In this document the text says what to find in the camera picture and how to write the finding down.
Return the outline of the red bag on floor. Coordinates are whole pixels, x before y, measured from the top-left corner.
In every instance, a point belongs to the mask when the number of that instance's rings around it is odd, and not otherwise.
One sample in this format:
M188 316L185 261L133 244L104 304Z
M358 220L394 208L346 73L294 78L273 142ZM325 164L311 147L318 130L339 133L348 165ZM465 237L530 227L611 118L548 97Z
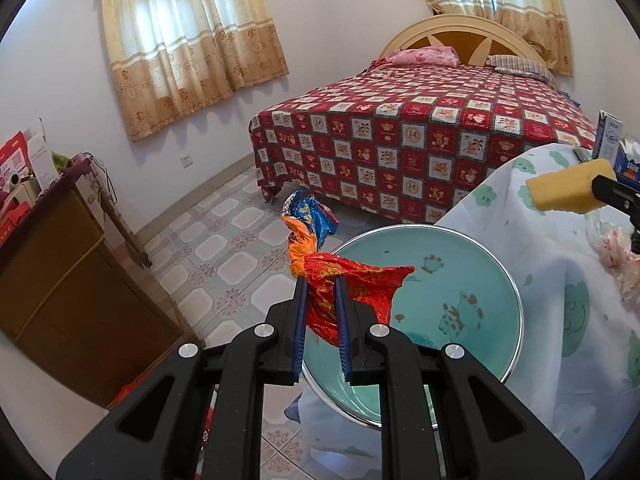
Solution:
M132 393L134 391L134 389L137 388L137 386L140 386L142 384L142 382L144 382L145 379L148 378L149 376L150 376L150 372L145 372L145 373L141 374L133 382L130 382L129 384L124 385L119 390L119 393L117 393L117 396L115 396L115 399L110 404L108 404L108 407L106 408L107 411L111 411L113 408L116 408L116 406L118 404L121 404L122 401L125 400L126 397L129 396L130 393Z

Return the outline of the teal cartoon trash bin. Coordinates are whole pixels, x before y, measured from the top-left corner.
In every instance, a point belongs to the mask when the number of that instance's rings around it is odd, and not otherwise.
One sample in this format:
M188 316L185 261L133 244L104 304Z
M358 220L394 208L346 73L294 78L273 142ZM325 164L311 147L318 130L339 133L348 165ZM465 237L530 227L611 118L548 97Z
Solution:
M461 344L500 382L520 356L524 314L504 265L472 237L425 224L383 226L360 234L334 255L370 266L411 266L395 292L390 326L416 344Z

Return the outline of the white wall socket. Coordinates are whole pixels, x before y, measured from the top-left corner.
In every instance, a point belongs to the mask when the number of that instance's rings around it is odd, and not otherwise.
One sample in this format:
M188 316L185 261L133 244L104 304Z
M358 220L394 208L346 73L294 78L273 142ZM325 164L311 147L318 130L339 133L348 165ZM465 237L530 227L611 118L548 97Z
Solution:
M189 168L193 165L193 159L191 155L184 155L180 158L183 168Z

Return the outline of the white box on cabinet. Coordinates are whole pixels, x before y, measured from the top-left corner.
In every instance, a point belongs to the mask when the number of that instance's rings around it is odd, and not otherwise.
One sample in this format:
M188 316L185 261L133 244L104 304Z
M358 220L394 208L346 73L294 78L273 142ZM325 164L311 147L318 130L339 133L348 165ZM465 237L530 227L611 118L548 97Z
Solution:
M34 134L27 141L27 151L32 172L41 188L46 192L58 180L58 170L42 134Z

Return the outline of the red patterned bedspread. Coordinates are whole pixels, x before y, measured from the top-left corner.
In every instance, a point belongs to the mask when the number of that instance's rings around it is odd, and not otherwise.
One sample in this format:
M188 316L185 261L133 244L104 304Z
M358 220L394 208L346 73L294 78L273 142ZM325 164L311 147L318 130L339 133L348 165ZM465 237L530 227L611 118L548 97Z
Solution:
M530 148L591 148L596 127L545 82L491 67L383 65L248 125L257 183L286 182L391 219L435 223Z

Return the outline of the tall white milk carton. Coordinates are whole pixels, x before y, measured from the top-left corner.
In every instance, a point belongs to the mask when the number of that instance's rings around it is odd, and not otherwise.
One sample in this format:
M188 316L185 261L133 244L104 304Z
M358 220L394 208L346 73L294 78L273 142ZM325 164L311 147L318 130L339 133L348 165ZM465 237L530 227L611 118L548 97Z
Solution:
M620 149L622 133L623 122L611 113L600 110L592 158L606 159L611 166L614 166Z

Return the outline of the beige curtain left window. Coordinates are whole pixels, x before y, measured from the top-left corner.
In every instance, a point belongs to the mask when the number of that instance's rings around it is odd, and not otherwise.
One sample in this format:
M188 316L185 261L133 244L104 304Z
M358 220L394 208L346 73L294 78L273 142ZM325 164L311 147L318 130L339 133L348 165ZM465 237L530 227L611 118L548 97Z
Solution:
M288 74L266 0L101 0L101 9L131 142Z

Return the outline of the cream wooden headboard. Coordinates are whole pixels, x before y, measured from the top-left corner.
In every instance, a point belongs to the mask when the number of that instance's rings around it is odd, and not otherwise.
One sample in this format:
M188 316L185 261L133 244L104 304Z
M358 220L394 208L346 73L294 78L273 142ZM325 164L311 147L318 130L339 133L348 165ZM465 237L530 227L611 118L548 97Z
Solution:
M489 55L507 54L542 63L536 50L515 32L486 18L464 14L442 14L418 21L395 36L380 56L396 50L423 47L453 47L460 62L483 66Z

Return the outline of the clear pink plastic bag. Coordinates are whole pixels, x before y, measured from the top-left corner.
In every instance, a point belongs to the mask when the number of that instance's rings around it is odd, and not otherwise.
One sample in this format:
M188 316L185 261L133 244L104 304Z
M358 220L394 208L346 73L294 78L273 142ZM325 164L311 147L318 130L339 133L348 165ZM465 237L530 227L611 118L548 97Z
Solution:
M639 311L639 256L631 251L631 235L622 226L587 214L587 240L601 263L616 281L625 309Z

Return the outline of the white tablecloth green clouds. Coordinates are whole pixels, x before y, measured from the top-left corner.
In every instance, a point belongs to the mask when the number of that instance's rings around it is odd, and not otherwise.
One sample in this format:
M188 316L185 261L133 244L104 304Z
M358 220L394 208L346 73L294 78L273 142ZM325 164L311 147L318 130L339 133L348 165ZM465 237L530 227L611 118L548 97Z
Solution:
M524 333L506 384L593 477L639 411L639 311L625 309L586 235L587 216L540 211L526 181L576 165L572 148L533 148L497 169L436 226L472 237L514 279ZM612 208L603 222L626 228Z

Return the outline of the red orange blue snack bag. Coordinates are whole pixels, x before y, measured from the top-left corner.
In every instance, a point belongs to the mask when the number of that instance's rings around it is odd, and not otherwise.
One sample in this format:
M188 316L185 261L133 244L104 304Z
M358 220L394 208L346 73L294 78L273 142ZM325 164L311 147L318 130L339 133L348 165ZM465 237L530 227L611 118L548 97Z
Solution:
M370 306L379 323L390 322L395 292L414 272L412 266L369 266L324 252L326 239L335 234L338 220L332 210L307 190L297 190L282 206L282 221L290 230L290 272L309 284L307 326L336 347L338 326L334 283L346 278L349 298Z

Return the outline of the pink pillow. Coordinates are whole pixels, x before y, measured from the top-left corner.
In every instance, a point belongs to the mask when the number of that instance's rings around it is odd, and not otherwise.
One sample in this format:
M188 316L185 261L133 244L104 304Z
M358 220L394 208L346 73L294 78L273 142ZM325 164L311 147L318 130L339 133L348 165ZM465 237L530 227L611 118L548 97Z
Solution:
M436 46L417 49L398 50L387 57L393 66L437 65L457 67L459 55L453 47Z

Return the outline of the brown wooden cabinet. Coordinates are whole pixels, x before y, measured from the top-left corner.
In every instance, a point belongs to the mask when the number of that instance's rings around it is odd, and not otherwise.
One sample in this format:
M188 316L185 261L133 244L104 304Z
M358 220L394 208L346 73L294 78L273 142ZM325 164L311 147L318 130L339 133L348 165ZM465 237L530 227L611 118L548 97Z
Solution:
M1 223L1 329L66 388L109 408L180 344L198 337L131 235L107 232L78 190L84 160Z

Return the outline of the blue white gable carton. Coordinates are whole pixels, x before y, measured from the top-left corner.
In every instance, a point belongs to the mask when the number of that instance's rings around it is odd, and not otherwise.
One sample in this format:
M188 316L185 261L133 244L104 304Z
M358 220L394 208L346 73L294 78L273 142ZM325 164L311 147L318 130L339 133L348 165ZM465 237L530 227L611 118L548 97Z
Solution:
M638 142L628 139L620 140L614 171L621 178L634 184L640 183L640 144Z

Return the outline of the yellow sponge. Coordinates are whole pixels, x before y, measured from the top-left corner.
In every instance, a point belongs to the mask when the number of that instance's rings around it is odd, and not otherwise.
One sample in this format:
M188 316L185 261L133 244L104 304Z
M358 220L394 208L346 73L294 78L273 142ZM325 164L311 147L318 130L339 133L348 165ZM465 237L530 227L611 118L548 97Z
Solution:
M528 179L526 188L534 206L540 211L588 214L604 206L592 192L592 181L596 177L616 181L615 172L606 159L599 158L550 174L541 174Z

